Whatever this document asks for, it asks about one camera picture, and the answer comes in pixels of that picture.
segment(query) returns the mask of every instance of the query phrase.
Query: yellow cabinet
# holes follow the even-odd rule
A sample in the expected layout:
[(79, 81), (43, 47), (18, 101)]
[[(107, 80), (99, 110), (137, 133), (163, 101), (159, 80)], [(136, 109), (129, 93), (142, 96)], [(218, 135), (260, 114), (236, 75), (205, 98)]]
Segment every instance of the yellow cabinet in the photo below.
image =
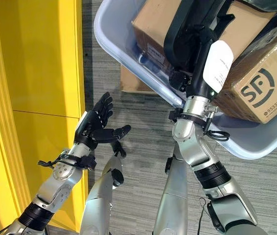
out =
[[(80, 0), (0, 0), (0, 229), (71, 147), (84, 112)], [(50, 224), (79, 231), (87, 172)]]

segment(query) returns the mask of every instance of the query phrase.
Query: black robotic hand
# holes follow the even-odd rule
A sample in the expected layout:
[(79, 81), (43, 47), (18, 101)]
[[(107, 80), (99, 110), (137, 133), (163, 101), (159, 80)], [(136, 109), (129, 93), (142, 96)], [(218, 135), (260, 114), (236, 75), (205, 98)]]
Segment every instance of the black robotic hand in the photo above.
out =
[(86, 144), (90, 149), (96, 149), (99, 143), (113, 143), (124, 137), (130, 130), (130, 125), (117, 129), (104, 129), (108, 118), (113, 114), (112, 97), (109, 92), (103, 94), (75, 131), (74, 142)]

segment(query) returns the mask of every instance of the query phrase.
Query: black strap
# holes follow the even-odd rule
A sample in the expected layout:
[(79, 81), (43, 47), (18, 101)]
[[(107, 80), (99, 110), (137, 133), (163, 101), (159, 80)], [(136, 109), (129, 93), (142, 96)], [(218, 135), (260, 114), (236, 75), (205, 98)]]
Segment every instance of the black strap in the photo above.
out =
[[(72, 160), (72, 161), (75, 161), (75, 163), (71, 164), (66, 161), (63, 161), (62, 159)], [(56, 160), (54, 160), (53, 162), (49, 161), (46, 163), (44, 161), (39, 160), (37, 164), (44, 167), (50, 167), (53, 169), (54, 168), (53, 165), (55, 165), (56, 163), (64, 163), (80, 169), (88, 169), (88, 170), (92, 170), (92, 169), (94, 170), (97, 164), (95, 161), (95, 156), (91, 154), (88, 156), (83, 156), (81, 158), (71, 154), (60, 154), (58, 158), (56, 158)]]

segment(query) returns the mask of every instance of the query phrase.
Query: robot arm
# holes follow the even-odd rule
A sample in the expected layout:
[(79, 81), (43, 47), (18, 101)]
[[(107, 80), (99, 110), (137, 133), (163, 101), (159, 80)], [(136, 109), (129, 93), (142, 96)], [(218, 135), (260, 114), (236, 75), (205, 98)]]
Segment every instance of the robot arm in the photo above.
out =
[[(53, 162), (39, 161), (40, 165), (53, 168), (52, 175), (41, 185), (33, 201), (8, 227), (4, 235), (43, 235), (54, 213), (61, 208), (73, 186), (80, 181), (83, 169), (95, 168), (95, 157), (91, 155), (91, 151), (98, 143), (113, 142), (115, 155), (125, 155), (118, 140), (124, 137), (131, 127), (126, 125), (115, 130), (104, 129), (113, 113), (111, 102), (110, 94), (105, 93), (91, 111), (83, 114), (77, 125), (71, 149), (65, 149)], [(115, 161), (110, 160), (107, 165), (111, 165), (112, 162)], [(108, 171), (106, 169), (104, 175), (109, 175)]]
[[(218, 41), (234, 19), (234, 15), (227, 15), (231, 2), (182, 0), (166, 35), (164, 52), (174, 67), (169, 82), (175, 89), (185, 91), (187, 97), (184, 108), (176, 109), (169, 116), (175, 121), (172, 136), (176, 146), (172, 160), (175, 164), (170, 166), (166, 188), (172, 185), (171, 171), (177, 168), (176, 163), (185, 161), (211, 200), (208, 212), (218, 231), (229, 235), (265, 235), (257, 227), (257, 216), (248, 198), (204, 139), (204, 135), (218, 141), (229, 139), (228, 133), (208, 129), (217, 112), (217, 107), (211, 106), (210, 102), (220, 92), (233, 60), (230, 47)], [(178, 199), (185, 188), (185, 183), (181, 182), (176, 182), (180, 189), (171, 194), (174, 200), (168, 200), (164, 192), (154, 235), (173, 231), (186, 234), (187, 226), (179, 213), (169, 217), (161, 213), (165, 207), (180, 206)]]

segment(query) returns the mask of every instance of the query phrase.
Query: gray carpet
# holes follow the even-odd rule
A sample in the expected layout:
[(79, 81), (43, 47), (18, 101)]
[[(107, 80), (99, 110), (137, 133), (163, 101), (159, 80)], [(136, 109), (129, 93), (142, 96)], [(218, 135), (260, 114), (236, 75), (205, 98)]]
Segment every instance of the gray carpet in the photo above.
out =
[[(114, 114), (108, 127), (125, 124), (131, 132), (122, 141), (127, 151), (123, 161), (124, 185), (114, 191), (110, 231), (113, 235), (150, 235), (165, 185), (164, 166), (172, 156), (172, 123), (167, 119), (172, 107), (159, 96), (126, 94), (119, 89), (119, 63), (96, 42), (92, 23), (101, 0), (83, 0), (84, 76), (87, 109), (92, 108), (105, 91), (114, 99)], [(259, 226), (269, 235), (277, 235), (277, 149), (268, 156), (246, 161), (232, 156), (214, 141), (211, 145), (221, 162), (241, 185), (254, 205)], [(112, 154), (109, 145), (95, 151), (97, 166), (90, 174), (90, 185), (98, 179)], [(188, 234), (197, 233), (201, 213), (199, 197), (204, 194), (193, 174), (188, 174)], [(70, 234), (50, 228), (51, 234)], [(216, 235), (204, 214), (202, 235)]]

